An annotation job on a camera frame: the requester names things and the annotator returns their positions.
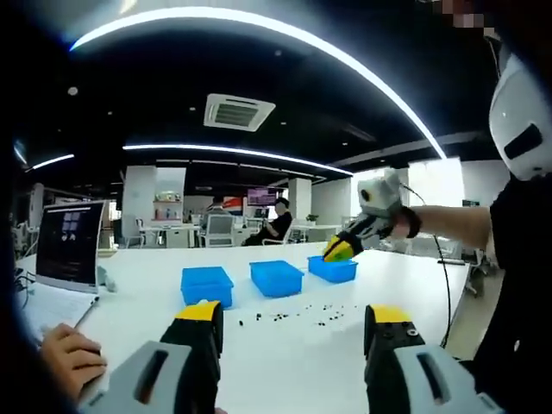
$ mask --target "black ceiling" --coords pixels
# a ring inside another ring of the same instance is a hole
[[[125,28],[69,53],[87,30],[83,23],[79,32],[77,23],[96,9],[86,10],[88,2],[83,2],[82,9],[73,5],[64,14],[55,3],[66,2],[19,2],[24,17],[14,16],[21,23],[13,39],[22,86],[12,108],[14,137],[25,143],[31,166],[64,154],[75,158],[25,174],[29,182],[63,189],[94,185],[111,192],[109,183],[121,180],[119,171],[126,165],[166,159],[268,166],[308,173],[312,179],[344,177],[236,154],[122,151],[129,143],[238,147],[331,165],[425,142],[375,86],[287,35],[237,22],[171,19]],[[448,156],[496,157],[487,132],[496,66],[481,32],[453,28],[430,6],[413,0],[329,3],[315,7],[283,1],[264,14],[309,29],[354,56],[391,86],[434,136],[473,132],[473,140],[443,145]],[[71,86],[78,88],[76,96],[67,93]],[[205,100],[213,92],[268,101],[276,109],[254,133],[207,128]],[[354,172],[435,157],[429,147],[340,168]],[[205,185],[213,192],[237,192],[246,185],[302,176],[221,164],[187,166],[190,193]]]

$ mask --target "ceiling air conditioner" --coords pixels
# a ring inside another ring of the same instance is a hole
[[[211,93],[207,97],[204,125],[255,132],[274,108],[274,103]]]

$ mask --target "person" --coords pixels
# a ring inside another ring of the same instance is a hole
[[[289,211],[290,202],[283,197],[276,198],[274,209],[278,217],[272,222],[264,222],[263,228],[256,235],[251,235],[242,244],[242,246],[260,246],[262,241],[284,239],[285,233],[292,225],[292,213]]]
[[[531,284],[538,284],[538,274],[549,267],[552,115],[543,88],[514,54],[506,58],[489,124],[511,172],[491,207],[412,207],[417,220],[399,215],[392,236],[412,237],[419,230],[456,239],[485,250],[505,270],[486,335],[466,367],[479,392],[489,394],[506,412],[518,413],[527,411],[535,386],[531,378],[546,341],[531,321],[546,314],[549,299],[543,293],[548,290]]]
[[[218,215],[229,215],[224,208],[223,208],[224,198],[222,196],[214,196],[213,197],[213,203],[207,208],[205,211],[205,214],[201,216],[201,221],[199,222],[199,226],[201,227],[201,230],[205,232],[207,230],[207,222],[209,221],[209,216],[211,214],[218,214]]]
[[[60,323],[44,335],[40,356],[60,389],[75,403],[83,387],[105,373],[101,345]]]

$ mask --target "computer monitor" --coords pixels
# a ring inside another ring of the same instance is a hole
[[[44,208],[36,281],[80,292],[97,293],[97,244],[104,202]]]

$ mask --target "blue plastic bin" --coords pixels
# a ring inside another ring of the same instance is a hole
[[[219,300],[223,308],[232,306],[234,283],[222,267],[189,267],[182,269],[180,291],[186,304],[202,299]]]
[[[287,261],[249,263],[251,280],[267,298],[283,298],[301,292],[303,272]]]
[[[325,262],[322,256],[309,258],[309,272],[332,283],[353,280],[358,263],[351,260]]]

